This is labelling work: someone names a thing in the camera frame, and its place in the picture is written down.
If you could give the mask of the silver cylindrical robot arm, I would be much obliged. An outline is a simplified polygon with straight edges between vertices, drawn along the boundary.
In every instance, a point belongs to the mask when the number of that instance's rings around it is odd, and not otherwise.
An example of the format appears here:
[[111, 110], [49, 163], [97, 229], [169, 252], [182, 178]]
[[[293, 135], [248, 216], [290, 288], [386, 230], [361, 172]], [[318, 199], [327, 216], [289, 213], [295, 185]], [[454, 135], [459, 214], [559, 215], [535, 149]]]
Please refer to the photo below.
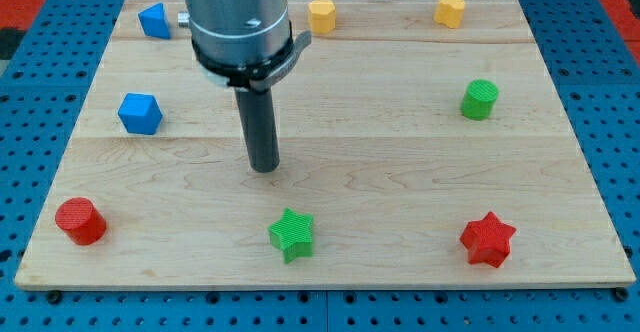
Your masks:
[[198, 62], [229, 87], [248, 87], [293, 49], [288, 0], [185, 0]]

